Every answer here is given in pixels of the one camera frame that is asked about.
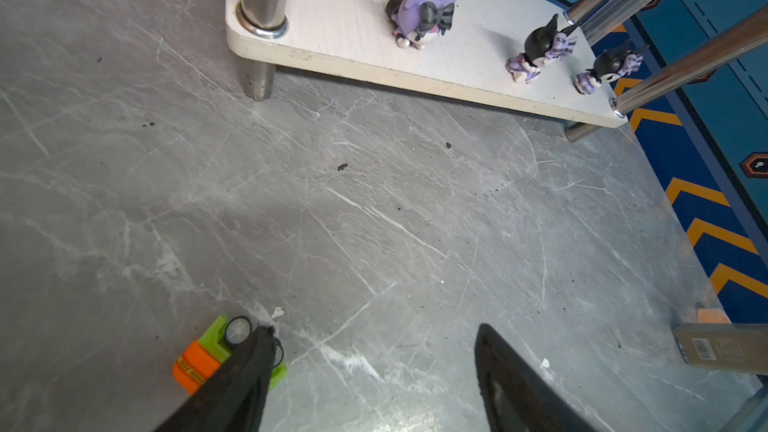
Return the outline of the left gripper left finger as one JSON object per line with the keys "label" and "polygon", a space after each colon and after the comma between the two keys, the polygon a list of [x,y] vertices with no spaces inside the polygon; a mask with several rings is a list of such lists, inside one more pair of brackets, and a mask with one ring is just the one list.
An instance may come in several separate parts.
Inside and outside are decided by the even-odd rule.
{"label": "left gripper left finger", "polygon": [[257,431],[278,345],[273,327],[257,327],[212,378],[155,431]]}

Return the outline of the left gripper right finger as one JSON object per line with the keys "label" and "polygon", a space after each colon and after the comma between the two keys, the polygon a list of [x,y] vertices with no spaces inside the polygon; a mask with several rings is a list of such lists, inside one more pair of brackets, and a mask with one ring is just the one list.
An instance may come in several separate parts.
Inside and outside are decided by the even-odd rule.
{"label": "left gripper right finger", "polygon": [[489,324],[474,346],[480,394],[492,431],[592,431]]}

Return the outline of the green orange toy car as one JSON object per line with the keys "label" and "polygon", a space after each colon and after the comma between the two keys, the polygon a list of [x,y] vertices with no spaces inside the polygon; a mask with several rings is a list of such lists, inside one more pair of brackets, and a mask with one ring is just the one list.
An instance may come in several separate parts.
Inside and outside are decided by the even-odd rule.
{"label": "green orange toy car", "polygon": [[220,315],[177,358],[173,377],[189,395],[197,392],[254,330],[245,315]]}

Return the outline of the black purple figure toy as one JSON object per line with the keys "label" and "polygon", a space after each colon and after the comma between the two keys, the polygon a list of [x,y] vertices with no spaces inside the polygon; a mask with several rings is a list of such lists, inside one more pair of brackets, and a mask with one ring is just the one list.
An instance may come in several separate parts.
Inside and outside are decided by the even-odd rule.
{"label": "black purple figure toy", "polygon": [[604,83],[610,84],[637,72],[643,63],[643,53],[648,46],[631,48],[627,39],[621,46],[603,51],[590,69],[577,74],[573,80],[575,89],[582,95],[591,95]]}

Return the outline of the light purple figure toy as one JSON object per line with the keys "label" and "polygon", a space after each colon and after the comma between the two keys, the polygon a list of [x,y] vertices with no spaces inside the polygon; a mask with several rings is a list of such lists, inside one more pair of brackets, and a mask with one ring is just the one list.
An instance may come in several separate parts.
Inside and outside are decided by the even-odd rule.
{"label": "light purple figure toy", "polygon": [[453,26],[457,0],[388,0],[385,15],[401,48],[422,50]]}

